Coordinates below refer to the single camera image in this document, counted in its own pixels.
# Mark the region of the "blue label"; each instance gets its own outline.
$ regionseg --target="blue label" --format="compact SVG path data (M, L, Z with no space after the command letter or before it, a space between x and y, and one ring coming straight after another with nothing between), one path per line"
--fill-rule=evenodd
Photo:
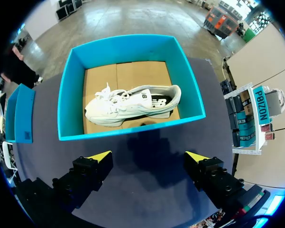
M270 123L269 109L267 108L267 100L262 86L253 90L256 107L258 112L259 124Z

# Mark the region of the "screw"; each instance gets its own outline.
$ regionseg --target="screw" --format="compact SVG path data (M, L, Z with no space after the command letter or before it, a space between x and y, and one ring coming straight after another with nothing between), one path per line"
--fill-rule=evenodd
M226 187L225 187L225 191L231 191L232 190L232 188L229 186L229 185L227 185Z

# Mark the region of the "blue box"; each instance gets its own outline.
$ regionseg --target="blue box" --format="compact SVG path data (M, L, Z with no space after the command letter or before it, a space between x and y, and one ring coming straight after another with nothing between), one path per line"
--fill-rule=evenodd
M35 91L20 84L8 99L5 137L10 143L32 143L32 113Z
M135 61L165 61L173 85L182 96L180 119L122 130L84 134L83 82L89 68ZM62 75L57 111L61 141L128 134L187 123L205 118L202 97L191 66L176 38L164 35L125 35L92 41L72 48Z
M256 139L255 126L252 126L247 130L239 131L240 146L248 147L255 142L255 139Z
M236 113L236 115L239 130L247 130L255 125L254 117L252 115L246 115L244 111Z

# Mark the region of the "cable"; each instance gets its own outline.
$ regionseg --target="cable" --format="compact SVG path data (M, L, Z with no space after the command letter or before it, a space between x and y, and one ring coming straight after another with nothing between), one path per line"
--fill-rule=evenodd
M259 82L258 84L256 84L255 86L253 86L253 87L256 87L257 85L259 85L259 84L261 84L261 83L263 83L263 82L265 82L265 81L267 81L267 80L269 80L269 79L271 79L271 78L273 78L273 77L275 77L276 75L278 75L278 74L280 74L280 73L282 73L282 72L284 72L285 71L285 69L283 69L282 71L280 71L279 73L277 73L277 74L275 74L275 75L273 75L272 77L269 77L269 78L267 78L266 80L264 80L264 81L262 81L262 82Z
M277 129L277 130L272 130L270 132L278 132L278 131L281 131L281 130L285 130L285 128L281 128L281 129Z
M246 218L246 219L240 219L238 221L236 221L235 223L233 224L230 224L228 226L226 226L226 228L237 228L237 227L242 227L242 225L248 223L248 222L251 222L251 221L254 221L256 219L271 219L273 216L271 215L257 215L257 216L254 216L254 217L251 217L251 218Z

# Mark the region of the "person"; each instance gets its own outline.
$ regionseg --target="person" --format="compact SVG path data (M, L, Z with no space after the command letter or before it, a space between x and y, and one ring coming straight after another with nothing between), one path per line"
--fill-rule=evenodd
M43 78L36 74L23 61L24 56L20 54L14 44L8 45L3 53L3 69L0 76L7 82L24 84L33 88L36 82L41 83Z

